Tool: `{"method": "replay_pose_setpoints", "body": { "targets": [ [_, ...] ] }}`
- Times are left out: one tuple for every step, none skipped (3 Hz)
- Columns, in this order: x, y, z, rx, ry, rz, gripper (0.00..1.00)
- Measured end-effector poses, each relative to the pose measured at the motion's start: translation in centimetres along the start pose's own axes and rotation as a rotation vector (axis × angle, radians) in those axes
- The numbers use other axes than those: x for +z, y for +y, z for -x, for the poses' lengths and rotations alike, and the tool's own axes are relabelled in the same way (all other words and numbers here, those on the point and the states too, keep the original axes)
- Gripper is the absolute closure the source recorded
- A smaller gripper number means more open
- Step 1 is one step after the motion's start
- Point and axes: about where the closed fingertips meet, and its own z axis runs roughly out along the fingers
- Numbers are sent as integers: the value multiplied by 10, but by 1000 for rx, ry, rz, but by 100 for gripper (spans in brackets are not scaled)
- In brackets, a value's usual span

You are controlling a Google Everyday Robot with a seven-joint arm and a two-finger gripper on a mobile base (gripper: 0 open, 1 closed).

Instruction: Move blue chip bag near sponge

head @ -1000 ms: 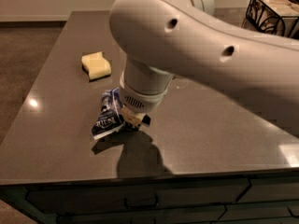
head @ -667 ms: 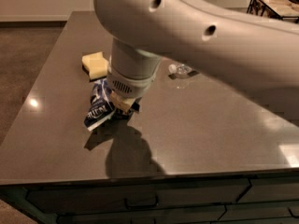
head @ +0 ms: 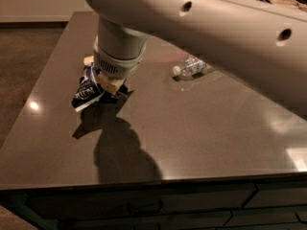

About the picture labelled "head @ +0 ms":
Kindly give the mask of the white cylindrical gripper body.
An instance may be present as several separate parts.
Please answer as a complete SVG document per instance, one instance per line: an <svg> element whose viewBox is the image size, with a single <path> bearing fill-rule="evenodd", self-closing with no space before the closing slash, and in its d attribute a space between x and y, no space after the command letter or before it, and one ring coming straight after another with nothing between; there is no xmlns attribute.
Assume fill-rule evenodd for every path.
<svg viewBox="0 0 307 230"><path fill-rule="evenodd" d="M100 46L98 38L95 38L94 65L111 79L124 80L131 76L138 68L143 58L143 53L132 59L119 59L107 54Z"/></svg>

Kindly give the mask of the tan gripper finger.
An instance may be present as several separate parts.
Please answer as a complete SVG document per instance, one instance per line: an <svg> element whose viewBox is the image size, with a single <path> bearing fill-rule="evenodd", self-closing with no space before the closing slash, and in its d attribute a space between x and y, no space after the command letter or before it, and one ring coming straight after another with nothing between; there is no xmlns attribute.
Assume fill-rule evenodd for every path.
<svg viewBox="0 0 307 230"><path fill-rule="evenodd" d="M103 73L98 74L97 81L103 87L103 89L111 95L115 95L125 82L124 80L109 78Z"/></svg>

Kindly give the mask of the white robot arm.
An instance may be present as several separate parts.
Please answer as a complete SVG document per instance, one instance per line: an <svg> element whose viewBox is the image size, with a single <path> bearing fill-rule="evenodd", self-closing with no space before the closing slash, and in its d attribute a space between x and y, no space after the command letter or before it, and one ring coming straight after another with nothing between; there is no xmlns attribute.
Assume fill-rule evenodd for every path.
<svg viewBox="0 0 307 230"><path fill-rule="evenodd" d="M94 59L116 93L154 35L307 115L307 18L255 0L85 0L99 15Z"/></svg>

